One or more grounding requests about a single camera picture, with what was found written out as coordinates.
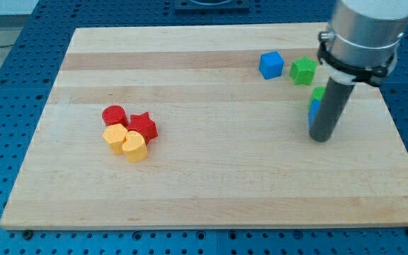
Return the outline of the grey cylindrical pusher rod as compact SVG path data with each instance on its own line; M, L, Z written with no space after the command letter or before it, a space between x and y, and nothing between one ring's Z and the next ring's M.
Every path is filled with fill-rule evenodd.
M340 84L329 78L325 87L319 110L309 129L310 137L316 142L326 142L330 139L354 85Z

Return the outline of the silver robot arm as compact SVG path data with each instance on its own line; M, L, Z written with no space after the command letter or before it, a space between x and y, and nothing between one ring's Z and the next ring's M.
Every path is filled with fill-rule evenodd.
M313 140L329 140L356 84L383 84L397 64L407 26L408 0L336 1L318 35L317 58L329 79L311 122Z

